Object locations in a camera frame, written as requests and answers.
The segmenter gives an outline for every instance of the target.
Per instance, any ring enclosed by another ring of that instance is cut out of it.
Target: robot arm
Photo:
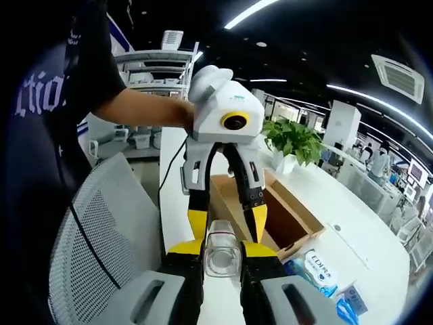
[[[302,278],[287,276],[276,253],[259,244],[267,217],[265,177],[256,142],[264,108],[249,91],[231,81],[232,76],[230,70],[207,66],[193,78],[189,93],[197,114],[186,142],[181,179],[189,193],[188,219],[196,239],[172,247],[158,272],[147,271],[116,292],[93,325],[197,324],[203,302],[210,166],[219,148],[235,174],[253,238],[253,242],[240,243],[246,324],[341,324],[329,299]]]

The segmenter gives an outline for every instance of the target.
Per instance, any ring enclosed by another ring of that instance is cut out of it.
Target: camera lens
[[[246,125],[246,118],[240,115],[230,116],[224,121],[224,127],[228,130],[240,130]]]

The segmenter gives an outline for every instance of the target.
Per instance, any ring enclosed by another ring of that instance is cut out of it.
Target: air conditioner vent
[[[378,71],[380,82],[409,98],[418,104],[422,103],[424,95],[424,78],[418,72],[404,64],[383,56],[371,55]]]

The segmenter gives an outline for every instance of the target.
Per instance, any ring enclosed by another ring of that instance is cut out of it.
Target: green leaves
[[[292,152],[293,152],[292,142],[290,140],[287,140],[286,144],[283,147],[283,155],[287,156],[288,154],[291,154]]]
[[[269,149],[272,146],[284,156],[296,155],[299,165],[318,162],[322,150],[319,136],[312,130],[286,118],[278,121],[265,121],[263,133]]]

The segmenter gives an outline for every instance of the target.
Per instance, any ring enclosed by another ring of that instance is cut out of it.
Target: black t-shirt
[[[28,58],[30,69],[14,92],[5,124],[7,252],[17,282],[12,290],[22,295],[15,303],[29,304],[45,318],[53,243],[68,200],[91,170],[76,126],[124,89],[111,54],[105,2],[79,1],[67,11],[52,12],[58,14],[64,17],[55,20],[67,26],[53,26],[52,33],[58,32],[55,28],[67,32],[55,42],[50,34],[34,36],[42,42],[41,50]],[[56,150],[68,193],[60,181]],[[32,324],[39,324],[36,320],[32,316]]]
[[[364,151],[370,153],[370,155],[369,155],[369,157],[368,157],[368,159],[370,159],[371,156],[373,155],[373,150],[372,150],[370,147],[365,147],[365,148],[364,148]]]

